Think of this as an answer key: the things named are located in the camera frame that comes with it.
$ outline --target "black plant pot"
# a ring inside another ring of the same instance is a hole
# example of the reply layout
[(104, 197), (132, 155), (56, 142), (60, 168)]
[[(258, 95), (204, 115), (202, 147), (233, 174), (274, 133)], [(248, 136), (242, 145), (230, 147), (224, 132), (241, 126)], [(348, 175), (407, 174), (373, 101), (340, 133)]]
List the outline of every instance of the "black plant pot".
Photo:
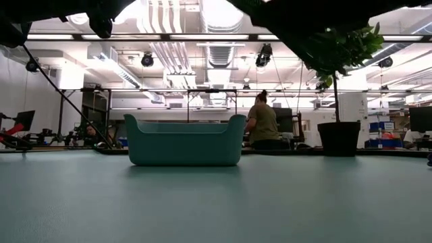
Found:
[(324, 155), (353, 157), (356, 155), (360, 122), (331, 122), (318, 124)]

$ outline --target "olive t-shirt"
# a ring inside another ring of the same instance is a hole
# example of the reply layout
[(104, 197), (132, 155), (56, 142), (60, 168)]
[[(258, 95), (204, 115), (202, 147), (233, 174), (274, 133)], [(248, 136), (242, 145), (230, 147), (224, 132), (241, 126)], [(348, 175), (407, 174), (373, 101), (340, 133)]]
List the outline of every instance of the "olive t-shirt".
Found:
[(250, 108), (248, 119), (255, 118), (256, 126), (250, 131), (249, 141), (278, 140), (276, 113), (268, 105), (254, 105)]

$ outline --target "blue box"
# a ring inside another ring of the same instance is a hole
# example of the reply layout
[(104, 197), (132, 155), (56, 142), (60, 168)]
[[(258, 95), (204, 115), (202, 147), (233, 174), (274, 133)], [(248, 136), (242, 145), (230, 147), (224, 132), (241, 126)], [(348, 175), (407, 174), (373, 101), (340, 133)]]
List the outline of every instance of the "blue box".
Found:
[(402, 140), (399, 138), (397, 139), (370, 139), (369, 140), (369, 147), (371, 148), (378, 148), (378, 144), (383, 145), (383, 147), (387, 148), (402, 148), (403, 143)]

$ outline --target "person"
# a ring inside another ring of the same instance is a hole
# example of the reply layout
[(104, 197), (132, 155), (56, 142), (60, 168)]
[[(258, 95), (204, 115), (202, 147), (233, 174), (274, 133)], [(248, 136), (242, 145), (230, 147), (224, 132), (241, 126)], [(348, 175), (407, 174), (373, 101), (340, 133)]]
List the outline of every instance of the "person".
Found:
[(84, 146), (94, 146), (98, 142), (101, 142), (102, 139), (96, 133), (96, 130), (92, 128), (92, 126), (87, 125), (86, 127), (86, 137), (84, 138)]
[(250, 108), (245, 132), (249, 132), (250, 146), (256, 150), (281, 149), (277, 132), (276, 113), (267, 104), (267, 91), (263, 90), (255, 98)]
[(423, 138), (425, 136), (432, 138), (432, 132), (431, 131), (419, 131), (419, 132), (417, 132), (417, 131), (411, 131), (411, 129), (409, 129), (406, 132), (405, 138), (404, 138), (405, 149), (414, 148), (416, 146), (415, 145), (416, 139)]

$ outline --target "ventilation duct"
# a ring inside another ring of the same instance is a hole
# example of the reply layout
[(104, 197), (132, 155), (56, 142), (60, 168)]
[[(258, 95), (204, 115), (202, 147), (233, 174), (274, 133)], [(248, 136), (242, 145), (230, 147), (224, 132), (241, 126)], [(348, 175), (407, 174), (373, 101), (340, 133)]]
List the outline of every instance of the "ventilation duct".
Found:
[[(104, 48), (100, 43), (92, 43), (87, 49), (88, 58), (98, 59), (106, 65), (107, 68), (112, 69), (123, 81), (130, 83), (135, 88), (150, 88), (140, 82), (132, 72), (117, 62), (117, 51), (112, 47)], [(143, 92), (145, 96), (151, 99), (154, 104), (164, 104), (165, 97), (156, 94), (155, 92)]]
[[(428, 19), (429, 19), (428, 23), (423, 27), (417, 29), (414, 28), (414, 30), (406, 30), (404, 32), (409, 34), (417, 34), (417, 35), (432, 34), (432, 22), (430, 20), (431, 18), (428, 17)], [(398, 51), (401, 51), (402, 49), (405, 49), (406, 47), (409, 47), (410, 45), (412, 45), (412, 43), (384, 44), (382, 50), (376, 52), (373, 55), (372, 59), (366, 60), (364, 62), (364, 67), (360, 66), (352, 69), (347, 69), (347, 71), (355, 71), (355, 70), (360, 70), (362, 68), (365, 68), (369, 65), (372, 65), (374, 63), (377, 63), (385, 59), (386, 57), (389, 57), (390, 55), (393, 55), (394, 53), (397, 53)]]
[[(200, 0), (200, 14), (202, 31), (205, 33), (238, 33), (242, 27), (243, 13), (226, 0)], [(209, 45), (205, 48), (207, 67), (210, 68), (207, 70), (207, 78), (211, 88), (215, 88), (214, 84), (228, 84), (231, 71), (223, 68), (232, 65), (235, 47)], [(221, 105), (219, 102), (222, 95), (226, 97), (226, 94), (213, 95), (217, 96), (218, 105)]]

